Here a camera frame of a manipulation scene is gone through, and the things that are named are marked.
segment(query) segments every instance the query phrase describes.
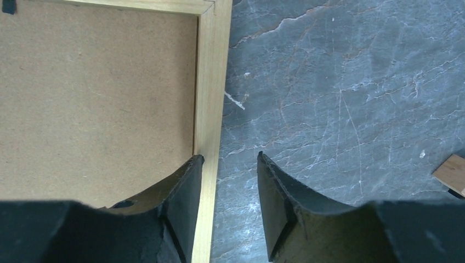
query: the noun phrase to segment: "small wooden piece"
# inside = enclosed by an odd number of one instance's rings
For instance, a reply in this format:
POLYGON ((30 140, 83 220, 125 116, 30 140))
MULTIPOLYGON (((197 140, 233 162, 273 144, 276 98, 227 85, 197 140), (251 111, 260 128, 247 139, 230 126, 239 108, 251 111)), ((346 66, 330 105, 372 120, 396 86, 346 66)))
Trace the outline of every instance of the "small wooden piece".
POLYGON ((465 197, 465 159, 452 155, 433 175, 445 186, 465 197))

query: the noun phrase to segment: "gray marble floor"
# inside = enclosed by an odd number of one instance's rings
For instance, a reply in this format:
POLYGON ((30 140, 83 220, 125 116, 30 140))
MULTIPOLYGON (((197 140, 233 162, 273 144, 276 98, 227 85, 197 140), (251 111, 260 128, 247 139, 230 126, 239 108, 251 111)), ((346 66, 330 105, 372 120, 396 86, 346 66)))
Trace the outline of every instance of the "gray marble floor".
POLYGON ((212 261, 267 262, 259 151, 352 205, 450 198, 431 173, 465 146, 464 10, 234 1, 212 261))

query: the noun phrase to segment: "wooden frame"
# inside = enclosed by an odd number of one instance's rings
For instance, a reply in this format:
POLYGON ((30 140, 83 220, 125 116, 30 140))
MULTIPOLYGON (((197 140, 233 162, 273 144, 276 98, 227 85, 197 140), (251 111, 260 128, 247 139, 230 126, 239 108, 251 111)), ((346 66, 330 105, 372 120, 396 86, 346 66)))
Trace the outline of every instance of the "wooden frame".
POLYGON ((48 0, 194 14, 199 17, 197 38, 194 152, 203 155, 202 190, 192 262, 209 262, 213 211, 228 58, 231 0, 48 0))

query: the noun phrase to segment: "brown fiberboard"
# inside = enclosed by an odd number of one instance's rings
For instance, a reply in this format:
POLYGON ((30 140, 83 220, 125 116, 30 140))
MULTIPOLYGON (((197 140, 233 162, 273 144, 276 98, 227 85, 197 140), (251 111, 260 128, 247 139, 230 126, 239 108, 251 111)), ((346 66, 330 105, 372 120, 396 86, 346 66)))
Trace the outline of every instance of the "brown fiberboard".
POLYGON ((195 16, 18 10, 0 14, 0 199, 108 206, 191 157, 195 16))

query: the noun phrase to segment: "black tape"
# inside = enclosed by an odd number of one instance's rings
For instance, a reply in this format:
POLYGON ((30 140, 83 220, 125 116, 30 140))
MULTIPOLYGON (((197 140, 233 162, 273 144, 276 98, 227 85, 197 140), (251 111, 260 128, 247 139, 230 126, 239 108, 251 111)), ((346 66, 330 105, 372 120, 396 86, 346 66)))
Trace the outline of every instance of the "black tape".
POLYGON ((16 13, 16 0, 3 0, 2 12, 14 15, 16 13))

